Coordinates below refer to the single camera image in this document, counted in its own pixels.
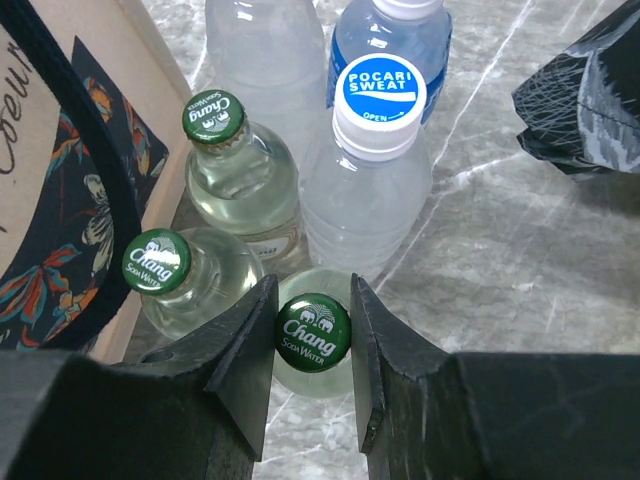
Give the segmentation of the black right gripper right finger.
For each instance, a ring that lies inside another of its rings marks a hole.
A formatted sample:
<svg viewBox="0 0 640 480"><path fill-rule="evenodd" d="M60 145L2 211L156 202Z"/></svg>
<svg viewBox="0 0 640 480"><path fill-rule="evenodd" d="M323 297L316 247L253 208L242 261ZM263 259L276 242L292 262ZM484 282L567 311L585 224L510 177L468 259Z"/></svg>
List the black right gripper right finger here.
<svg viewBox="0 0 640 480"><path fill-rule="evenodd" d="M635 355L448 353L351 279L358 444L372 479L635 479Z"/></svg>

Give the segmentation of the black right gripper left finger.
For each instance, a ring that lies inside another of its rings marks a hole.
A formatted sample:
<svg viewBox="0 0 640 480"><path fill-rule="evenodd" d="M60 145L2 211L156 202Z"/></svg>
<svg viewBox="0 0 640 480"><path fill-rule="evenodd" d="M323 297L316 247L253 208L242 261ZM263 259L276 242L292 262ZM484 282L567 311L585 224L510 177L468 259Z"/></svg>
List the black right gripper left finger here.
<svg viewBox="0 0 640 480"><path fill-rule="evenodd" d="M139 363L1 355L5 479L248 479L263 454L278 283Z"/></svg>

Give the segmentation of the dark patterned shirt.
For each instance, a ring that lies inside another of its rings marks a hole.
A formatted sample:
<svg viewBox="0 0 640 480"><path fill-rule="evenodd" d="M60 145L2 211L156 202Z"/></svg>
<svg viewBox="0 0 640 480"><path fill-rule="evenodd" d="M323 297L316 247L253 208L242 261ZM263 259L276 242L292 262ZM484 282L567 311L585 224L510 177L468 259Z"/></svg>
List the dark patterned shirt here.
<svg viewBox="0 0 640 480"><path fill-rule="evenodd" d="M626 1L512 93L534 158L582 180L639 172L639 4Z"/></svg>

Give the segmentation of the green cap bottle front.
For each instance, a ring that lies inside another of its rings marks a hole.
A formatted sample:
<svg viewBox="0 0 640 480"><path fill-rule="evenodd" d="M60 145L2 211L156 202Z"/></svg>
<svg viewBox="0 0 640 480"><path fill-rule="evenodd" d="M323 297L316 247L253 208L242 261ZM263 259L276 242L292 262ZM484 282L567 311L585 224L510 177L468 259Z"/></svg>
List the green cap bottle front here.
<svg viewBox="0 0 640 480"><path fill-rule="evenodd" d="M353 390L350 296L350 275L326 268L279 284L274 376L284 387L314 399Z"/></svg>

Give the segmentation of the green cap glass bottle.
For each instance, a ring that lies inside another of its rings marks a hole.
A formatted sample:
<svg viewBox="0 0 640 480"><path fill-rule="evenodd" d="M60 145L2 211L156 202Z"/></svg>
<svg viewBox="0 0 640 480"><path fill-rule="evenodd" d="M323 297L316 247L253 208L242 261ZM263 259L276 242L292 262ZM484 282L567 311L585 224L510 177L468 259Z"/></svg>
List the green cap glass bottle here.
<svg viewBox="0 0 640 480"><path fill-rule="evenodd" d="M171 340L231 308L265 275L247 244L214 227L147 230L126 247L121 270L149 322Z"/></svg>

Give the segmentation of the beige canvas tote bag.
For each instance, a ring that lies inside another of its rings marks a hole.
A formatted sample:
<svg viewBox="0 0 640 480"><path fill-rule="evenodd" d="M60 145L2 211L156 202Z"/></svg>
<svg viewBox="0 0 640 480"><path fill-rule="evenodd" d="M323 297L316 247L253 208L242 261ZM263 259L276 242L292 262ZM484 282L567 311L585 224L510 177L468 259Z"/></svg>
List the beige canvas tote bag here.
<svg viewBox="0 0 640 480"><path fill-rule="evenodd" d="M37 1L122 158L144 228L182 196L189 87L140 1ZM108 196L79 129L16 37L1 36L1 345L31 350L76 320L114 252Z"/></svg>

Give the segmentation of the blue label water bottle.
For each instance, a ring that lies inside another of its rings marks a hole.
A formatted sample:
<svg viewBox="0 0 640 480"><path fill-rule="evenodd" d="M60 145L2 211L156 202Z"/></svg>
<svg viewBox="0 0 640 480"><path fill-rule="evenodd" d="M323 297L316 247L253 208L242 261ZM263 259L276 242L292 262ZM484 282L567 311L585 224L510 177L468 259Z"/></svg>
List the blue label water bottle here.
<svg viewBox="0 0 640 480"><path fill-rule="evenodd" d="M334 102L341 71L372 53L398 55L411 62L427 86L421 123L440 96L448 70L453 19L443 0L354 0L337 20L329 48L326 106Z"/></svg>

